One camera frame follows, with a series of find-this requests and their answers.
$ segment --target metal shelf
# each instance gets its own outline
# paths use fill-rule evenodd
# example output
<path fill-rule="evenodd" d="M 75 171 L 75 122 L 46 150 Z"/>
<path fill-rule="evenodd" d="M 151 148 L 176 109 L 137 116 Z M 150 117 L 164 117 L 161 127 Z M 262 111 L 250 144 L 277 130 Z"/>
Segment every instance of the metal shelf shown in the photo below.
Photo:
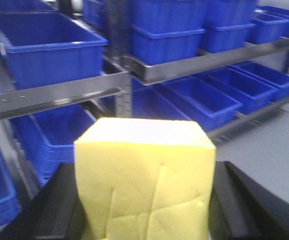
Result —
<path fill-rule="evenodd" d="M 104 72 L 81 80 L 16 90 L 0 61 L 0 120 L 129 92 L 129 73 L 104 59 Z"/>
<path fill-rule="evenodd" d="M 146 65 L 126 55 L 123 63 L 125 68 L 132 72 L 142 84 L 148 86 L 284 50 L 289 50 L 289 38 L 260 45 L 247 44 L 243 48 L 157 65 Z"/>
<path fill-rule="evenodd" d="M 237 119 L 210 132 L 207 132 L 208 137 L 215 142 L 222 142 L 222 138 L 226 140 L 226 134 L 238 131 L 241 128 L 245 128 L 248 124 L 258 124 L 258 119 L 270 115 L 272 112 L 280 109 L 282 106 L 289 103 L 289 97 L 277 102 L 273 102 L 270 105 L 261 108 L 249 115 L 239 114 Z"/>

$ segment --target metal shelf rail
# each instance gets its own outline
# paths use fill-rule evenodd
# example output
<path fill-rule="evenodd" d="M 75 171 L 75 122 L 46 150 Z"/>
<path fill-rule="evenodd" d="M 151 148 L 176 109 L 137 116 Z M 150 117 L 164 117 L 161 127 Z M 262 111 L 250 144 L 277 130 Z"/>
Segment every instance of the metal shelf rail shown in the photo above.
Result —
<path fill-rule="evenodd" d="M 0 120 L 129 91 L 127 71 L 105 58 L 104 72 L 102 76 L 17 91 L 0 61 Z"/>
<path fill-rule="evenodd" d="M 146 65 L 125 55 L 123 64 L 142 84 L 148 86 L 285 50 L 289 50 L 289 38 L 260 45 L 247 44 L 243 48 L 157 65 Z"/>

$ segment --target shelf upright post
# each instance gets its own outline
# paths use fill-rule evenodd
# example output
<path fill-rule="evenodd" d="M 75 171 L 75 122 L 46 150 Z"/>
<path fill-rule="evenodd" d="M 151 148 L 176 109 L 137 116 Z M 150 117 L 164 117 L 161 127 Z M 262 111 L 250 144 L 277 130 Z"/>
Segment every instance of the shelf upright post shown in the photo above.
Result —
<path fill-rule="evenodd" d="M 129 47 L 129 0 L 105 0 L 104 4 L 108 23 L 108 55 L 113 63 L 124 67 L 123 56 Z M 130 118 L 132 116 L 131 78 L 125 81 L 123 88 L 126 93 L 114 97 L 115 115 L 119 118 Z"/>

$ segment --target yellow sponge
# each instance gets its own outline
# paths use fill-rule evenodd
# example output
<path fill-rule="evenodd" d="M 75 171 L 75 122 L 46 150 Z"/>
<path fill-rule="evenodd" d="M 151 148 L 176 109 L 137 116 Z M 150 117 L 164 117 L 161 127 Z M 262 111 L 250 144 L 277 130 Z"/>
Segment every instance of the yellow sponge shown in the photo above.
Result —
<path fill-rule="evenodd" d="M 98 120 L 75 142 L 84 238 L 207 240 L 215 153 L 196 122 Z"/>

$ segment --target white sponge top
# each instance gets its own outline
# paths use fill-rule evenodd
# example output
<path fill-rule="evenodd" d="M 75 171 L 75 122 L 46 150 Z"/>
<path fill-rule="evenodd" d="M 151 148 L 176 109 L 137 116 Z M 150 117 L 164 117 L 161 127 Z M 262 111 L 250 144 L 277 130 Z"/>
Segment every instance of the white sponge top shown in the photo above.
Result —
<path fill-rule="evenodd" d="M 136 118 L 101 118 L 76 142 L 119 142 L 215 148 L 206 133 L 194 121 Z"/>

